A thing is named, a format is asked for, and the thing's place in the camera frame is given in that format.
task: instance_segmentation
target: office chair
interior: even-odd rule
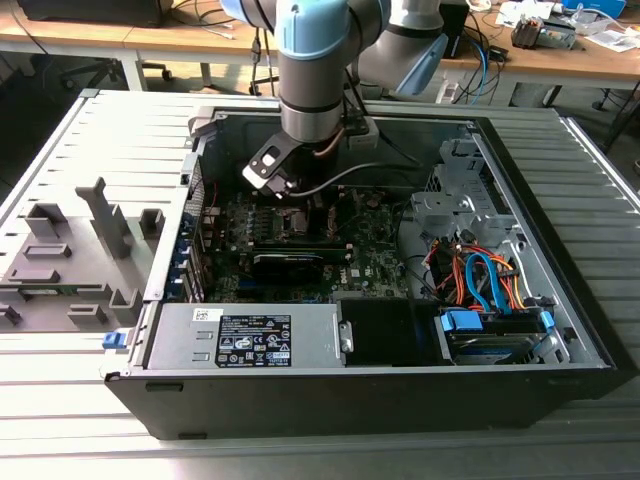
[[[77,88],[78,84],[72,77],[77,75],[83,75],[85,73],[95,73],[95,75],[89,80],[87,84],[87,88],[96,88],[98,84],[104,79],[107,75],[112,82],[121,78],[126,81],[124,75],[124,69],[122,68],[122,63],[115,59],[97,59],[98,61],[93,65],[87,65],[85,67],[74,68],[72,70],[68,70],[60,75],[60,84],[62,88],[65,90],[74,90]],[[165,82],[170,82],[173,80],[173,74],[171,70],[167,70],[166,65],[162,65],[160,63],[143,63],[142,68],[151,68],[154,70],[162,70],[162,78]]]

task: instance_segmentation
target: barcode label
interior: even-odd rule
[[[194,308],[193,322],[219,322],[224,313],[222,308]]]

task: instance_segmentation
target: blue cable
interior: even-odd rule
[[[474,40],[471,40],[471,43],[473,44],[474,47],[478,49],[478,52],[480,52],[480,58],[482,59],[482,80],[480,82],[480,88],[478,89],[476,96],[473,97],[473,100],[471,101],[471,105],[475,105],[475,103],[478,101],[478,98],[480,98],[480,95],[482,95],[482,91],[484,90],[484,85],[487,81],[487,70],[489,68],[487,66],[487,58],[484,56],[484,51],[482,50],[482,47],[478,45],[478,42]]]
[[[504,295],[502,295],[502,290],[500,290],[500,280],[498,279],[498,272],[496,271],[496,267],[489,258],[489,255],[486,253],[474,253],[467,258],[467,264],[464,269],[464,276],[467,281],[467,288],[471,295],[474,296],[478,302],[482,305],[485,312],[491,311],[491,307],[489,306],[489,302],[487,302],[478,290],[476,290],[476,286],[473,284],[473,263],[476,257],[480,258],[484,263],[487,264],[487,269],[489,270],[489,280],[491,282],[491,291],[493,292],[493,300],[496,302],[496,308],[498,310],[502,310],[506,314],[511,313],[511,307],[504,299]]]

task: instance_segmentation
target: floor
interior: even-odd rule
[[[3,132],[0,201],[11,191],[11,187],[19,180],[22,172],[77,97],[79,89],[72,92],[63,89],[58,80],[60,73],[91,62],[90,59],[76,57],[37,56],[33,59],[36,69],[34,77],[25,78],[16,72],[10,80],[0,86],[0,131]],[[171,62],[167,66],[173,72],[174,80],[165,82],[159,70],[147,71],[150,90],[216,93],[216,90],[203,89],[198,64]],[[251,67],[212,65],[211,70],[214,83],[221,91],[226,93],[235,90],[243,94],[248,93]],[[265,78],[267,75],[266,68],[258,69],[257,78]],[[85,85],[90,77],[86,75],[78,78],[78,84]],[[124,90],[126,84],[124,81],[113,83],[107,78],[99,87]],[[261,91],[269,95],[269,85],[262,85]],[[554,106],[561,115],[577,119],[595,142],[601,142],[606,138],[607,130],[618,108],[608,101],[603,111],[594,110],[591,104],[601,98],[602,92],[598,89],[565,88],[560,92]],[[609,152],[609,158],[636,190],[640,189],[640,176],[634,172],[633,164],[640,158],[639,131],[640,125],[632,122]]]

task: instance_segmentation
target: metal bracket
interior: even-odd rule
[[[258,190],[267,186],[279,198],[290,185],[285,172],[276,175],[282,163],[302,145],[285,132],[273,135],[242,170],[242,175]]]

